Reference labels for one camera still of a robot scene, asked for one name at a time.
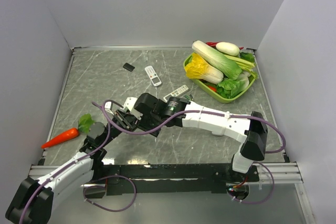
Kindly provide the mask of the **black battery cover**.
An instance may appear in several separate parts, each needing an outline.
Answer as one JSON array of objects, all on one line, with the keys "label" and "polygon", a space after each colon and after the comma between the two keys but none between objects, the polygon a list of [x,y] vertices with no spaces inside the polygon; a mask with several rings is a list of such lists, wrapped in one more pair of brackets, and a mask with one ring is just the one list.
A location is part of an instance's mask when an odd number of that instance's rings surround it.
[{"label": "black battery cover", "polygon": [[126,69],[129,72],[132,72],[135,69],[135,67],[133,65],[129,64],[129,63],[125,63],[123,65],[123,68]]}]

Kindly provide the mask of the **white remote control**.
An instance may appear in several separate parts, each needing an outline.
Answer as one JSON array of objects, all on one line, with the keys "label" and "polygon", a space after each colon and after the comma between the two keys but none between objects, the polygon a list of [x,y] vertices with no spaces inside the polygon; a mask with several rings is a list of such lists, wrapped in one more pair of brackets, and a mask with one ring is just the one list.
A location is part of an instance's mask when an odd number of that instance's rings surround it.
[{"label": "white remote control", "polygon": [[212,132],[212,135],[213,135],[213,136],[223,136],[222,133],[217,133],[217,132]]}]

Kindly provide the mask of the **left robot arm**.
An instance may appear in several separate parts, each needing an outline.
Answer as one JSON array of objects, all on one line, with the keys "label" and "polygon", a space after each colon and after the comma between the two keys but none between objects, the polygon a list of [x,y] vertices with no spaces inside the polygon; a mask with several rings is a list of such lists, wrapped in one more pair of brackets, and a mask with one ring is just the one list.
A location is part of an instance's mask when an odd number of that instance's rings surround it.
[{"label": "left robot arm", "polygon": [[20,184],[5,217],[12,223],[47,223],[53,210],[71,192],[86,182],[98,183],[103,179],[102,159],[104,146],[121,132],[133,132],[137,119],[134,115],[117,110],[113,117],[116,127],[101,122],[89,127],[83,147],[74,157],[54,171],[38,179],[26,178]]}]

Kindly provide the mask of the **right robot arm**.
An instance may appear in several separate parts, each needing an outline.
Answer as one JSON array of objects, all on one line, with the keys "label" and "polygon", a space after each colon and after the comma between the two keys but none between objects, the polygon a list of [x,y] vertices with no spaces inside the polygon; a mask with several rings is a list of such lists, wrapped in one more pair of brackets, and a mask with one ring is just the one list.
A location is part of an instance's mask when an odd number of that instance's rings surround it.
[{"label": "right robot arm", "polygon": [[197,128],[238,141],[240,146],[229,168],[229,175],[235,181],[247,176],[253,162],[265,159],[268,128],[258,112],[231,114],[171,95],[162,101],[149,93],[127,98],[124,105],[139,120],[138,127],[143,131],[150,131],[170,118],[167,127]]}]

